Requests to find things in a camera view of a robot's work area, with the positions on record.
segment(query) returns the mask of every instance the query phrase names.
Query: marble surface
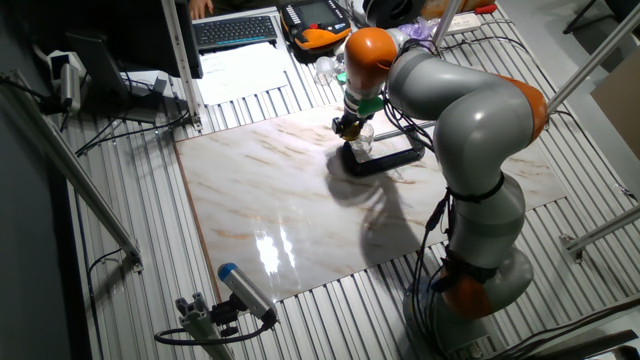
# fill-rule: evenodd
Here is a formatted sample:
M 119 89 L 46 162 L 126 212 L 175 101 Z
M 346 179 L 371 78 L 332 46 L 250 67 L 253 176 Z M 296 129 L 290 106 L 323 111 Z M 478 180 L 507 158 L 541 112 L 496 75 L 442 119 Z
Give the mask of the marble surface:
M 435 156 L 351 178 L 330 126 L 341 114 L 316 108 L 176 144 L 215 273 L 235 262 L 276 301 L 418 248 L 445 191 Z M 376 133 L 393 129 L 384 114 L 372 124 Z M 372 157 L 406 148 L 404 136 L 374 142 Z M 503 170 L 520 182 L 527 209 L 566 196 L 535 143 Z M 436 231 L 429 243 L 444 239 Z

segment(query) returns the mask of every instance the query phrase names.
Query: metal bar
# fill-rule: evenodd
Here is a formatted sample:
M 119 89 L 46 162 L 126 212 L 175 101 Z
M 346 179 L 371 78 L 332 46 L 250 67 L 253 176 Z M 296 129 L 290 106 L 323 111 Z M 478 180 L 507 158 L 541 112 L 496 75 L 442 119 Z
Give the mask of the metal bar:
M 423 122 L 421 124 L 418 124 L 419 127 L 423 128 L 423 129 L 428 129 L 432 126 L 436 126 L 436 122 L 435 121 L 427 121 L 427 122 Z M 378 134 L 376 136 L 373 137 L 373 141 L 381 141 L 381 140 L 386 140 L 386 139 L 391 139 L 393 137 L 396 136 L 400 136 L 404 134 L 402 131 L 400 130 L 391 130 L 391 131 L 387 131 L 384 132 L 382 134 Z
M 444 11 L 444 14 L 442 14 L 442 18 L 440 18 L 436 32 L 433 35 L 433 42 L 436 44 L 436 48 L 440 47 L 440 43 L 447 34 L 447 30 L 449 30 L 449 26 L 451 26 L 451 21 L 453 21 L 453 17 L 458 12 L 461 3 L 462 0 L 449 0 L 447 9 Z
M 193 87 L 194 81 L 191 78 L 189 60 L 187 58 L 187 51 L 184 48 L 184 40 L 182 31 L 180 30 L 180 21 L 178 20 L 178 13 L 176 12 L 175 0 L 162 0 L 162 8 L 164 9 L 164 17 L 167 20 L 171 44 L 173 45 L 173 52 L 176 55 L 176 63 L 178 64 L 178 71 L 180 72 L 182 87 L 184 88 L 185 97 L 187 98 L 187 105 L 189 106 L 189 114 L 191 114 L 193 127 L 195 130 L 202 130 L 200 108 L 196 101 L 196 91 Z
M 12 73 L 12 78 L 16 82 L 25 84 L 17 72 Z M 82 196 L 98 220 L 113 236 L 113 239 L 131 258 L 134 270 L 142 270 L 142 259 L 137 242 L 129 236 L 124 226 L 122 226 L 122 223 L 102 197 L 91 177 L 80 165 L 78 158 L 67 146 L 58 128 L 42 116 L 31 95 L 10 86 L 0 86 L 0 94 L 7 100 L 7 103 L 14 105 L 13 108 L 22 119 L 22 123 Z
M 576 71 L 571 78 L 558 90 L 558 92 L 547 103 L 549 113 L 555 111 L 573 91 L 582 84 L 587 76 L 591 75 L 604 59 L 622 42 L 625 36 L 640 23 L 640 4 L 627 16 L 626 19 L 618 26 L 611 35 L 596 49 L 591 55 L 589 61 Z
M 581 236 L 578 239 L 570 242 L 567 245 L 567 250 L 569 251 L 570 254 L 578 252 L 585 246 L 609 235 L 610 233 L 638 219 L 640 219 L 640 205 L 636 205 L 630 210 L 625 211 L 621 215 L 618 215 L 615 218 L 607 221 L 603 225 L 591 230 L 586 235 Z

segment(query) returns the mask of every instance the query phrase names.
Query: black keyboard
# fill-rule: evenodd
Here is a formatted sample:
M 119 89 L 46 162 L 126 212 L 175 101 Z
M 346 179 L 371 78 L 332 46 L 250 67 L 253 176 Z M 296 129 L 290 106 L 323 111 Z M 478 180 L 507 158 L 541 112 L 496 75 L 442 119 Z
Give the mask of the black keyboard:
M 215 50 L 277 39 L 269 16 L 244 17 L 194 24 L 198 50 Z

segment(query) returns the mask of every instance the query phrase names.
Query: metal slatted table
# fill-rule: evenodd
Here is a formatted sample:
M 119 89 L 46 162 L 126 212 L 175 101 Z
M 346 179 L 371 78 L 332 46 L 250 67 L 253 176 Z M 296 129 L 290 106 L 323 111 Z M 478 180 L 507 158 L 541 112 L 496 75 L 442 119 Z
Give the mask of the metal slatted table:
M 277 18 L 272 13 L 279 31 Z M 473 33 L 447 36 L 443 46 L 463 39 L 503 36 L 523 42 L 501 10 L 482 15 L 487 22 Z M 277 48 L 287 51 L 282 36 Z M 547 99 L 555 86 L 534 57 L 505 41 L 463 45 L 445 52 L 447 61 L 482 71 L 510 76 L 540 89 Z M 157 344 L 153 334 L 179 327 L 174 300 L 200 291 L 211 303 L 214 294 L 194 216 L 186 196 L 174 152 L 176 140 L 242 126 L 264 119 L 342 101 L 342 88 L 333 82 L 313 82 L 313 65 L 301 65 L 291 57 L 286 70 L 289 85 L 237 101 L 202 108 L 203 130 L 190 126 L 172 132 L 146 132 L 104 143 L 81 159 L 84 168 L 127 231 L 139 242 L 145 270 L 134 273 L 122 255 L 99 264 L 92 273 L 98 289 L 98 322 L 105 358 L 120 359 L 205 359 L 199 347 L 170 347 Z M 181 84 L 169 79 L 176 96 L 183 97 Z M 560 110 L 571 109 L 561 105 Z M 164 116 L 159 123 L 170 121 Z M 65 138 L 77 149 L 108 125 L 72 121 Z M 148 125 L 111 125 L 114 134 L 139 130 Z M 565 324 L 634 295 L 640 290 L 640 230 L 638 223 L 609 234 L 585 249 L 577 265 L 557 238 L 562 233 L 580 236 L 622 214 L 634 203 L 613 185 L 614 178 L 591 144 L 593 140 L 580 123 L 565 115 L 551 117 L 549 127 L 538 140 L 552 168 L 566 187 L 568 198 L 529 211 L 516 246 L 531 259 L 535 279 L 520 299 L 488 319 L 494 325 L 491 336 L 479 342 L 490 355 L 519 342 L 534 332 Z M 69 199 L 75 196 L 70 189 Z M 81 201 L 73 213 L 76 239 L 82 219 L 89 261 L 117 249 L 96 217 Z M 78 259 L 84 257 L 80 240 Z M 444 256 L 444 247 L 429 248 L 430 271 Z M 234 344 L 238 359 L 424 359 L 423 341 L 407 329 L 401 303 L 410 283 L 415 255 L 361 271 L 276 304 L 281 323 L 251 341 Z M 86 289 L 86 278 L 82 279 Z M 85 293 L 89 309 L 88 294 Z M 88 316 L 92 348 L 99 357 L 96 332 Z M 241 333 L 257 329 L 250 317 L 238 321 Z

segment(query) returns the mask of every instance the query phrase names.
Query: paper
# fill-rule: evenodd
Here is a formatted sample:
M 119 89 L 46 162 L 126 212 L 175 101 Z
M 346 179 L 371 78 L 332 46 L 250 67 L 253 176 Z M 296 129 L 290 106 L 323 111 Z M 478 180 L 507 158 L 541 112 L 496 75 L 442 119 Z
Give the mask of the paper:
M 207 105 L 287 85 L 287 57 L 268 43 L 211 53 L 200 61 L 204 76 L 197 83 Z

